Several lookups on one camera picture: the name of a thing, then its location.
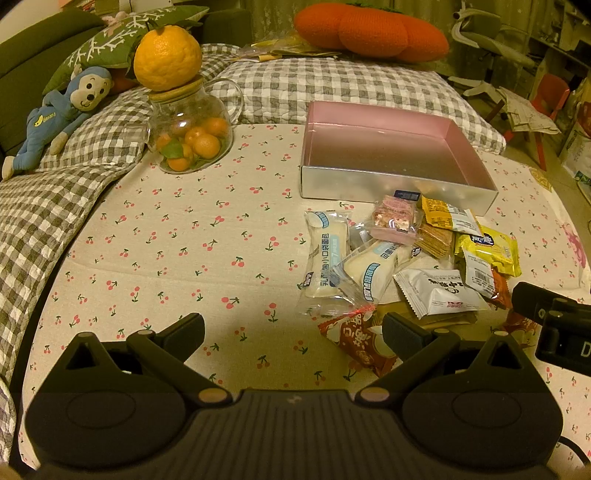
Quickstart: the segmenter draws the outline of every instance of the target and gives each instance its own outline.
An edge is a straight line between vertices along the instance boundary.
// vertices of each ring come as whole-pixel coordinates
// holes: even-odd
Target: child's red chair
[[[531,101],[532,106],[543,113],[545,116],[550,117],[552,121],[556,120],[558,111],[562,109],[566,99],[569,97],[570,89],[566,82],[556,75],[546,73],[542,77],[542,81],[538,87],[538,92],[535,98]],[[507,140],[507,143],[515,134],[511,129],[507,130],[503,137]],[[546,159],[544,157],[544,146],[542,144],[542,134],[540,132],[534,132],[535,146],[538,150],[538,162],[542,170],[546,170]]]

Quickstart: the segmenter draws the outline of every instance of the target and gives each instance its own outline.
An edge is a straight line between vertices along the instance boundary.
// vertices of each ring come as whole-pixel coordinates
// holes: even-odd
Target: yellow packaging
[[[482,235],[480,226],[470,210],[462,210],[441,200],[428,199],[425,195],[421,197],[421,204],[429,225],[469,235]]]
[[[517,241],[504,233],[497,232],[492,228],[481,226],[482,236],[460,235],[456,240],[455,253],[463,257],[462,248],[485,260],[496,267],[499,273],[519,277],[519,250]]]

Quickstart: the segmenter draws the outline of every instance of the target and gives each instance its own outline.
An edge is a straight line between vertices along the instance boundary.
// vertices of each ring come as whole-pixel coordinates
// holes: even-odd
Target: plaid bedding
[[[500,154],[506,145],[502,135],[435,72],[374,61],[293,58],[236,62],[220,76],[243,90],[243,123],[305,124],[313,100],[368,103],[454,120],[470,143],[484,151]],[[227,105],[236,103],[236,90],[227,83],[216,84],[212,93]]]
[[[237,47],[203,45],[202,75],[216,77]],[[143,144],[124,126],[151,114],[145,89],[111,100],[80,126],[58,156],[0,183],[0,459],[7,462],[16,414],[8,391],[22,336],[47,279],[109,184],[133,169]]]

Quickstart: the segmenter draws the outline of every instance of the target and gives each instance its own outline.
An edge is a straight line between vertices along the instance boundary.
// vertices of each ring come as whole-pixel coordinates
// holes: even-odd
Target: wooden lid
[[[158,103],[169,103],[181,98],[188,97],[192,93],[197,92],[203,85],[203,77],[197,75],[193,80],[180,87],[173,88],[172,90],[166,90],[165,92],[155,92],[151,90],[148,93],[148,98],[153,102]]]

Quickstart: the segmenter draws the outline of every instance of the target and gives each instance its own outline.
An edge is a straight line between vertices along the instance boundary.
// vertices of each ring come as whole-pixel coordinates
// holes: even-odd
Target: ribbed black surface
[[[389,411],[359,407],[342,391],[246,391],[230,407],[201,411],[174,447],[141,465],[97,473],[66,472],[45,465],[33,478],[550,480],[556,477],[542,466],[521,473],[487,475],[463,472],[439,463],[406,439]]]

